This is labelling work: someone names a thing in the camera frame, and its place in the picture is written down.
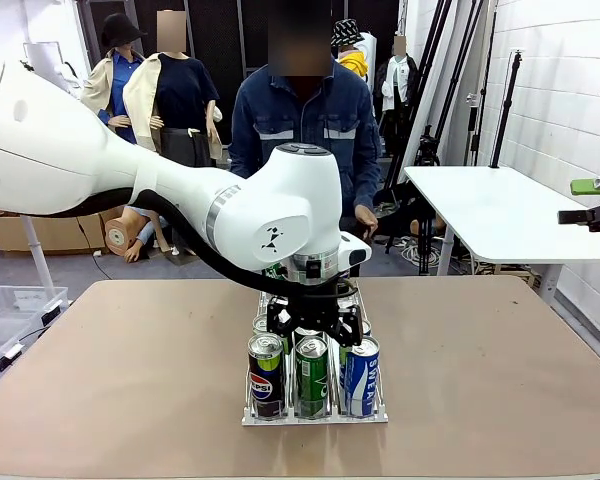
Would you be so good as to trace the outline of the person's left hand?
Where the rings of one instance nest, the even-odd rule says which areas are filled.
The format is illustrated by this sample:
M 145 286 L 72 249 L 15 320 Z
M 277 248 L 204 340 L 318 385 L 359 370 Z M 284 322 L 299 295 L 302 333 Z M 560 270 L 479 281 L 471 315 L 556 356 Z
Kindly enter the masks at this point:
M 355 207 L 355 217 L 360 225 L 360 237 L 365 241 L 370 241 L 378 228 L 378 220 L 372 210 L 365 205 Z

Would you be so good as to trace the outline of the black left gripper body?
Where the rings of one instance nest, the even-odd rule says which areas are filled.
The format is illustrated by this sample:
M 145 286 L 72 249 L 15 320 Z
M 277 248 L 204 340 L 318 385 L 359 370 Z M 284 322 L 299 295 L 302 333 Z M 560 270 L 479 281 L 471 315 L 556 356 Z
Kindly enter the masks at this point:
M 316 286 L 309 293 L 287 297 L 293 330 L 337 331 L 339 301 L 349 296 L 349 281 L 338 279 Z

